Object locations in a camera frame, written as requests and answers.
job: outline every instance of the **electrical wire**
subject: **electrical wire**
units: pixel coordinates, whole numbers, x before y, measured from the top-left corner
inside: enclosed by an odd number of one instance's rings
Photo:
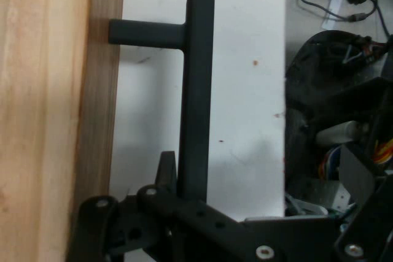
[[[314,2],[307,1],[307,0],[301,0],[301,1],[303,1],[305,4],[308,4],[309,6],[314,6],[314,7],[317,7],[317,8],[319,8],[319,9],[322,9],[324,12],[326,12],[326,13],[328,13],[329,15],[332,15],[332,16],[334,16],[334,17],[340,19],[340,20],[348,21],[348,22],[354,22],[354,21],[362,21],[362,20],[365,20],[365,19],[368,18],[370,15],[372,15],[372,14],[375,12],[375,10],[378,10],[378,9],[379,9],[378,0],[369,0],[369,1],[371,1],[371,2],[373,3],[373,8],[372,8],[372,10],[371,10],[369,13],[365,13],[365,12],[362,12],[362,13],[355,13],[355,14],[353,14],[353,15],[349,15],[349,16],[347,16],[347,17],[344,17],[344,16],[342,16],[342,15],[337,15],[336,13],[333,13],[333,12],[329,11],[329,9],[326,9],[325,7],[320,6],[319,4],[316,4],[316,3],[314,3]],[[379,13],[379,16],[381,17],[381,22],[383,22],[383,26],[384,26],[384,21],[383,21],[382,13]]]
[[[379,4],[377,4],[376,6],[376,11],[378,12],[379,19],[381,20],[383,31],[385,32],[386,37],[389,38],[391,34],[389,33],[389,30],[386,27],[385,20],[383,18],[382,11],[381,8],[379,7]]]

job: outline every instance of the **wood grain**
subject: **wood grain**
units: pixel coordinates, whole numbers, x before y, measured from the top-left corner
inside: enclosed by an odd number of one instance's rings
[[[123,0],[91,0],[75,210],[109,190],[120,47],[107,43],[108,24],[110,18],[122,17],[122,9]]]
[[[83,193],[107,189],[119,49],[92,48],[121,0],[101,1],[0,0],[0,261],[64,261],[87,147],[102,173]]]

